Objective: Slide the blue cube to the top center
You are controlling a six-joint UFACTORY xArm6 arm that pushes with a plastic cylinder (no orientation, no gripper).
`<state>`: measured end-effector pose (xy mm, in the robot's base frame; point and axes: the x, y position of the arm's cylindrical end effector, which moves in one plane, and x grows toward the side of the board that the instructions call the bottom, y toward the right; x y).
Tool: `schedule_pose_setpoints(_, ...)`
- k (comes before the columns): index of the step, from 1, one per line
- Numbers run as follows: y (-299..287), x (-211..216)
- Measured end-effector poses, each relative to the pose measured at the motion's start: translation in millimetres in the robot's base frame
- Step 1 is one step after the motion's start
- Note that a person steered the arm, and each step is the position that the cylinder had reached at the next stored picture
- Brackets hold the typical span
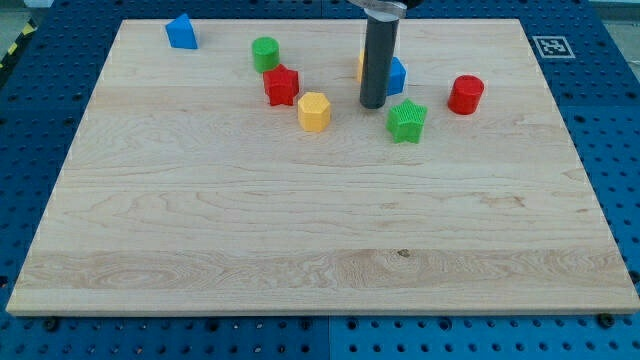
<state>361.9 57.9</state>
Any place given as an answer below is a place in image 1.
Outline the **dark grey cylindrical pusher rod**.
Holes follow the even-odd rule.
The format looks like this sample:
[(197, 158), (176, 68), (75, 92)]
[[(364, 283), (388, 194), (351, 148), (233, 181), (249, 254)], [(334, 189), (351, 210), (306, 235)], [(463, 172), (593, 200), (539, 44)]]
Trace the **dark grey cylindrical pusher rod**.
[(360, 86), (360, 104), (366, 109), (381, 108), (386, 102), (398, 25), (398, 18), (367, 19)]

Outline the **silver metal rod mount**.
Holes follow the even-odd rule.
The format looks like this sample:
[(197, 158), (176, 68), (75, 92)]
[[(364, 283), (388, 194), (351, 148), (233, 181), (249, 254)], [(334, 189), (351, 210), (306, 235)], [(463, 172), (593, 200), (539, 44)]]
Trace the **silver metal rod mount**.
[(406, 16), (408, 7), (399, 1), (381, 0), (348, 0), (349, 3), (361, 8), (368, 16), (376, 19), (402, 19)]

